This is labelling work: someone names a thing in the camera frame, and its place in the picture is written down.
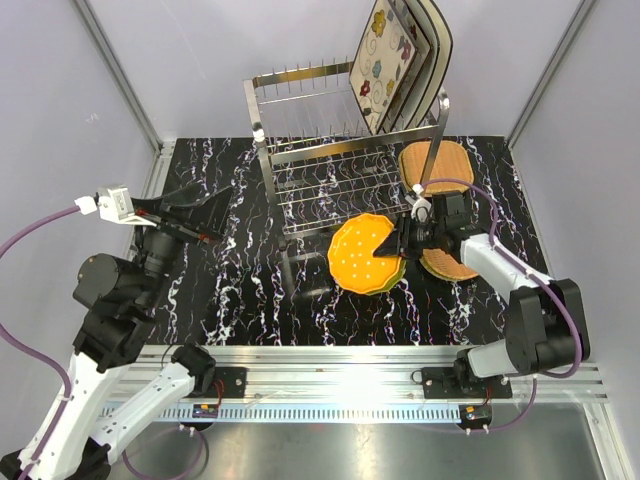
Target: rack wire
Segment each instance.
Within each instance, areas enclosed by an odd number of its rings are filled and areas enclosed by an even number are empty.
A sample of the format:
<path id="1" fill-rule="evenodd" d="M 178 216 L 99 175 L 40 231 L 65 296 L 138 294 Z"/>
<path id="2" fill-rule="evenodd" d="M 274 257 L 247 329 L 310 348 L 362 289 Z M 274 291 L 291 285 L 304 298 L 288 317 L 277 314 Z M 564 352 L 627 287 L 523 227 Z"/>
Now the rack wire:
<path id="1" fill-rule="evenodd" d="M 361 213 L 407 210 L 397 163 L 406 143 L 432 140 L 423 177 L 430 175 L 448 117 L 444 90 L 437 119 L 405 130 L 401 117 L 393 131 L 372 135 L 349 84 L 351 65 L 334 59 L 245 81 L 267 197 L 280 212 L 281 245 Z"/>

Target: wire rack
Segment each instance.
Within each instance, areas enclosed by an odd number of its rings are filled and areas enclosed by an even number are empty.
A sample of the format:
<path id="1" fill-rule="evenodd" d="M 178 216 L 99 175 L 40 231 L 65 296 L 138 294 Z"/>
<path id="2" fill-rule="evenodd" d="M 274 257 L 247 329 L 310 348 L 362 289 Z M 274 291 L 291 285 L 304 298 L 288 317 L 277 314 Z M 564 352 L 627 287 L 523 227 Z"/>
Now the wire rack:
<path id="1" fill-rule="evenodd" d="M 372 135 L 349 84 L 345 61 L 261 75 L 246 80 L 254 138 L 267 197 L 281 213 L 283 244 L 313 235 L 361 213 L 395 214 L 404 200 L 397 154 L 403 145 L 431 139 L 428 178 L 442 139 L 449 103 L 438 97 L 438 118 Z"/>

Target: metallic floor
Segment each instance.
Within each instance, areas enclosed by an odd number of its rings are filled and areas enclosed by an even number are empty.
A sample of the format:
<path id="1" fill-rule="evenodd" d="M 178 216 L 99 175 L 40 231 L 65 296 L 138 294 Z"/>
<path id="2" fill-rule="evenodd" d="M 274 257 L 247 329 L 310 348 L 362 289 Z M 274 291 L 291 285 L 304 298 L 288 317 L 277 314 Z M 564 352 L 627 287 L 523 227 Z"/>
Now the metallic floor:
<path id="1" fill-rule="evenodd" d="M 495 424 L 515 413 L 495 408 Z M 154 424 L 130 446 L 140 472 L 170 478 L 197 450 L 185 433 Z M 603 479 L 579 405 L 538 404 L 505 433 L 467 438 L 449 425 L 217 424 L 209 459 L 189 478 L 205 480 Z M 122 462 L 110 479 L 133 478 Z"/>

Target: white wall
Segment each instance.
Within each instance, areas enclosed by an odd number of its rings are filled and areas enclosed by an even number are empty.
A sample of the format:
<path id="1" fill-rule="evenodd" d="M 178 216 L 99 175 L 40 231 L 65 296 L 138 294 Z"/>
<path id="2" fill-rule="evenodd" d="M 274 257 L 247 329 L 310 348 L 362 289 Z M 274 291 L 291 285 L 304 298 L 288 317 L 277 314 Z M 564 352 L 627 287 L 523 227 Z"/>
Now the white wall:
<path id="1" fill-rule="evenodd" d="M 0 242 L 98 186 L 140 192 L 153 154 L 67 0 L 0 2 Z M 71 298 L 91 254 L 125 227 L 76 214 L 0 260 L 0 321 L 65 366 L 86 310 Z M 61 381 L 0 340 L 0 456 L 24 447 Z"/>
<path id="2" fill-rule="evenodd" d="M 441 0 L 447 133 L 509 133 L 577 0 Z M 242 80 L 353 58 L 373 0 L 91 0 L 158 134 L 250 136 Z"/>
<path id="3" fill-rule="evenodd" d="M 553 272 L 582 289 L 637 473 L 639 22 L 637 1 L 599 2 L 515 148 Z"/>

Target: tan coaster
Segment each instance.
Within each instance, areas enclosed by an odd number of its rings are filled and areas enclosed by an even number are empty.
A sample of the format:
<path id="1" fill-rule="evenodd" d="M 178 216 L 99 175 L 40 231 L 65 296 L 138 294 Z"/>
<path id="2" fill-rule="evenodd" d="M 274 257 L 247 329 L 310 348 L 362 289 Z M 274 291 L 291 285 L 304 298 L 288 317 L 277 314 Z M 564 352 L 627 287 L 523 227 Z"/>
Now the tan coaster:
<path id="1" fill-rule="evenodd" d="M 400 175 L 408 189 L 420 181 L 430 143 L 412 143 L 400 153 L 398 158 Z M 473 183 L 473 170 L 467 151 L 456 142 L 443 140 L 438 149 L 431 179 L 447 177 Z M 457 183 L 436 183 L 427 187 L 424 196 L 429 197 L 434 193 L 452 190 L 464 192 L 468 187 Z M 420 262 L 432 275 L 450 282 L 469 280 L 478 276 L 475 270 L 458 263 L 451 255 L 440 249 L 424 250 Z"/>

